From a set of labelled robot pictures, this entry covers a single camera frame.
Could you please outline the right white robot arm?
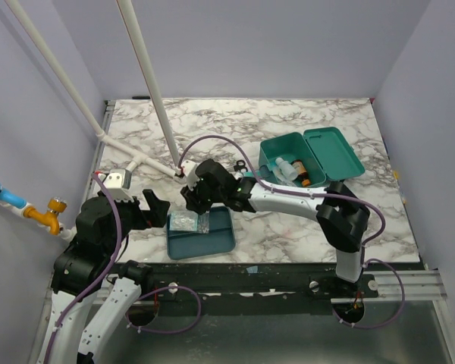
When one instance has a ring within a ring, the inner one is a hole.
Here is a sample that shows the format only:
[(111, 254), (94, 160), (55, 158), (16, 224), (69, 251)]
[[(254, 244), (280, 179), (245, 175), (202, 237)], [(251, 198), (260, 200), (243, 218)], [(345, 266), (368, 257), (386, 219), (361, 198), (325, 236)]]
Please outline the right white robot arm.
[(213, 159), (195, 165), (180, 194), (199, 215), (214, 204), (235, 212), (277, 212), (315, 221), (336, 250), (334, 289), (351, 297), (361, 288), (362, 238), (369, 209), (342, 182), (328, 187), (283, 187), (257, 177), (232, 174)]

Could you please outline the teal medicine kit box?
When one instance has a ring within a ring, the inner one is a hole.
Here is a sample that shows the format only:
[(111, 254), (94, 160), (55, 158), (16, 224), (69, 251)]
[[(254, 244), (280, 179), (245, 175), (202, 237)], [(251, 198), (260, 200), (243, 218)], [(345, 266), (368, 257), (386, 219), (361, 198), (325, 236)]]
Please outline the teal medicine kit box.
[(260, 143), (260, 167), (270, 171), (277, 165), (276, 158), (287, 162), (300, 160), (308, 172), (312, 187), (332, 181), (343, 181), (365, 173), (365, 168), (344, 135), (336, 127), (293, 132)]

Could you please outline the clear zip bag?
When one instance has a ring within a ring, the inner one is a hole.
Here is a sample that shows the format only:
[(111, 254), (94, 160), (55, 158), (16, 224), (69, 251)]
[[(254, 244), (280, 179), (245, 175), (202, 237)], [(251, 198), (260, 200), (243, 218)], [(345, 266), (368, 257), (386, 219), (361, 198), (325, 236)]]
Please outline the clear zip bag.
[(210, 229), (209, 213), (206, 212), (197, 216), (196, 232), (198, 234), (208, 234)]

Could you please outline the white plastic bottle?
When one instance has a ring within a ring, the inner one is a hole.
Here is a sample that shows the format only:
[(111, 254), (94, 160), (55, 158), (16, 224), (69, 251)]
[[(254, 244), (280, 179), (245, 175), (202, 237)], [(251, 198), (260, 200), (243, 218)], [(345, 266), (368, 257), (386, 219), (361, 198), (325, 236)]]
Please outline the white plastic bottle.
[(298, 173), (291, 163), (281, 157), (275, 159), (275, 164), (280, 169), (280, 172), (290, 181), (296, 180)]

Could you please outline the teal bandage packet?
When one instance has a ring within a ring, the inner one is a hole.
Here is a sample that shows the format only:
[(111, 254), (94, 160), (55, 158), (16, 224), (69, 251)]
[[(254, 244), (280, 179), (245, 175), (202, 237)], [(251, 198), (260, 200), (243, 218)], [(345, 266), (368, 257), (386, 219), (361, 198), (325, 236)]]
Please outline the teal bandage packet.
[(173, 211), (169, 216), (170, 231), (197, 232), (198, 215), (191, 211)]

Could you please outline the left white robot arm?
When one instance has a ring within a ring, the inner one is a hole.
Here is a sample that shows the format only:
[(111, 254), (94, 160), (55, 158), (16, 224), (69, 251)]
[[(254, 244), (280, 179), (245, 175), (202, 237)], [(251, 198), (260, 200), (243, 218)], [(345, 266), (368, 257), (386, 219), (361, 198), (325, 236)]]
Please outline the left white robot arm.
[(137, 198), (112, 206), (102, 193), (82, 205), (77, 233), (54, 264), (52, 307), (39, 363), (97, 363), (134, 300), (152, 293), (148, 277), (152, 269), (129, 261), (106, 301), (92, 318), (88, 316), (128, 234), (162, 228), (167, 222), (170, 203), (152, 190), (143, 195), (147, 210), (140, 208)]

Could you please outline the brown medicine bottle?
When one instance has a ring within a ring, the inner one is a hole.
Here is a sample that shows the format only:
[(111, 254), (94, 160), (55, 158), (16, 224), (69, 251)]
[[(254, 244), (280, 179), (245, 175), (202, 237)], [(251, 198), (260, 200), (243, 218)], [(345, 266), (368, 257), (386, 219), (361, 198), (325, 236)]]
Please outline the brown medicine bottle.
[(297, 181), (300, 182), (302, 187), (308, 187), (312, 184), (311, 180), (309, 179), (309, 173), (306, 170), (303, 162), (300, 159), (296, 159), (291, 162), (291, 165), (297, 172)]

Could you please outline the teal divided tray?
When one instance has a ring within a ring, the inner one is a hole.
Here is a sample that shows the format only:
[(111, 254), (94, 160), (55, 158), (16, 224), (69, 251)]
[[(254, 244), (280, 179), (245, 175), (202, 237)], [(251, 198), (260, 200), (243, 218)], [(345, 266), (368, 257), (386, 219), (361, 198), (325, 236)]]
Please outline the teal divided tray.
[(168, 216), (166, 227), (167, 254), (170, 259), (180, 260), (221, 253), (229, 253), (236, 246), (231, 212), (222, 206), (212, 208), (209, 213), (199, 217), (208, 217), (209, 231), (179, 231), (171, 229), (171, 217), (180, 212), (172, 212)]

